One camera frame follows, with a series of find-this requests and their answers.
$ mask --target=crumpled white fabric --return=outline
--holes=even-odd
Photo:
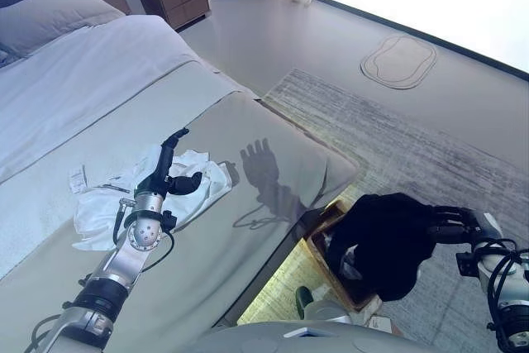
[[[78,208],[74,216],[76,232],[81,241],[72,246],[79,250],[111,250],[114,248],[112,231],[116,221],[120,198],[132,198],[134,187],[155,169],[160,156],[160,147],[153,146],[136,164],[134,169],[110,178],[105,184],[124,188],[130,193],[112,188],[88,188],[78,195]],[[198,217],[219,198],[231,190],[231,178],[226,165],[217,165],[209,160],[208,153],[186,150],[173,158],[169,171],[171,176],[192,176],[202,172],[198,189],[185,196],[168,194],[163,210],[170,210],[177,217],[176,228],[183,227]]]

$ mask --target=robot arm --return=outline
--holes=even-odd
[[[162,212],[165,196],[167,193],[189,194],[200,185],[201,173],[190,178],[169,176],[174,147],[179,138],[187,133],[188,130],[183,129],[168,138],[162,144],[155,171],[138,184],[134,200],[120,200],[114,229],[116,248],[105,256],[86,279],[79,281],[83,290],[72,303],[63,305],[63,313],[41,343],[34,335],[34,341],[26,351],[94,353],[104,349],[122,305],[140,274],[165,258],[164,255],[144,268],[150,253],[160,243],[162,232],[171,239],[168,253],[174,246],[174,238],[169,231],[174,228],[176,218],[171,212]],[[126,231],[117,238],[126,207],[132,207],[132,211],[125,220]]]
[[[504,239],[501,228],[489,213],[468,208],[438,208],[445,220],[430,228],[437,242],[469,243],[471,252],[456,254],[462,276],[476,277],[487,295],[498,347],[507,353],[529,351],[528,250]],[[505,243],[514,244],[510,250]]]

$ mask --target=black cloth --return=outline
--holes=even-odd
[[[404,193],[364,195],[334,228],[326,262],[344,279],[342,257],[358,245],[354,267],[362,274],[363,287],[383,301],[403,298],[417,282],[419,265],[436,246],[427,234],[434,209]]]

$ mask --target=white pillow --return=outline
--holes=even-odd
[[[0,8],[0,49],[26,57],[65,33],[124,15],[103,0],[22,0]]]

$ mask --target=bed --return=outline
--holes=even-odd
[[[25,1],[18,1],[2,5],[21,7],[26,18],[17,6]],[[60,312],[79,291],[75,281],[102,258],[71,246],[79,238],[68,175],[79,165],[88,185],[96,184],[188,126],[177,153],[209,152],[230,166],[233,181],[226,196],[175,234],[174,253],[141,277],[106,351],[175,351],[201,335],[259,284],[300,220],[355,177],[355,164],[204,63],[163,20],[125,17],[122,0],[107,1],[122,10],[95,1],[98,18],[102,7],[108,21],[85,18],[64,32],[55,13],[55,30],[44,29],[44,39],[0,33],[4,50],[18,50],[0,68],[0,304],[9,316],[2,351],[22,351],[33,326]],[[43,18],[35,20],[42,26]],[[249,162],[245,154],[264,142],[272,155]],[[256,182],[259,167],[277,168],[277,180]]]

